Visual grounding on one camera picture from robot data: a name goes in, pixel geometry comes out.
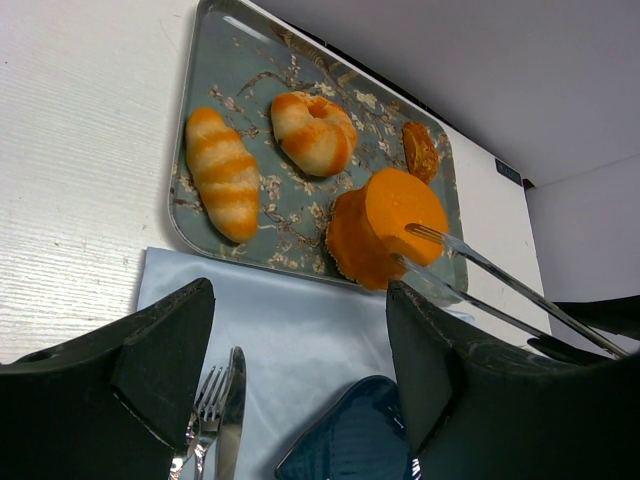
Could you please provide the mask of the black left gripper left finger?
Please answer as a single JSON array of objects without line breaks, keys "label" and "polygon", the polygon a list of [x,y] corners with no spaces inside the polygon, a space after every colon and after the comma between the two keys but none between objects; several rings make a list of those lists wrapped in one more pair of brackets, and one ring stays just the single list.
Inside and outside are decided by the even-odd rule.
[{"label": "black left gripper left finger", "polygon": [[149,307],[1,367],[4,479],[167,479],[215,308],[198,278]]}]

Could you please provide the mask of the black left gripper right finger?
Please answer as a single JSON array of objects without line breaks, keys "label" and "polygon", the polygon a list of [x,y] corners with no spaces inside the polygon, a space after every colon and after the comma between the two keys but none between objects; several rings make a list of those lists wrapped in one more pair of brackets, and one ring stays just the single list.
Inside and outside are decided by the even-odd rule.
[{"label": "black left gripper right finger", "polygon": [[401,281],[387,328],[427,479],[635,479],[639,359],[577,366],[506,343]]}]

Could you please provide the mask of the orange cylindrical cake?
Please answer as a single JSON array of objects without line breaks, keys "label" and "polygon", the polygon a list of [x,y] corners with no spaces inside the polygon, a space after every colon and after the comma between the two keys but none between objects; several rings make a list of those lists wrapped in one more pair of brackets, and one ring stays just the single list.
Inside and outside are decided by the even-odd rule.
[{"label": "orange cylindrical cake", "polygon": [[368,290],[385,290],[407,272],[395,254],[428,266],[443,253],[441,244],[406,231],[412,223],[449,231],[445,210],[430,187],[405,171],[385,168],[335,200],[326,245],[343,276]]}]

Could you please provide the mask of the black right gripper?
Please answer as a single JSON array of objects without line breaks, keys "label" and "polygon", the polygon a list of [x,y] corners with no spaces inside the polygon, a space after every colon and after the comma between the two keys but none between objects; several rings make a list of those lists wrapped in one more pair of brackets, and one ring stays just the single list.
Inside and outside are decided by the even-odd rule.
[{"label": "black right gripper", "polygon": [[[558,302],[563,312],[598,330],[639,340],[639,296],[594,302]],[[604,363],[602,355],[570,346],[555,339],[533,338],[527,343],[548,357],[565,363]]]}]

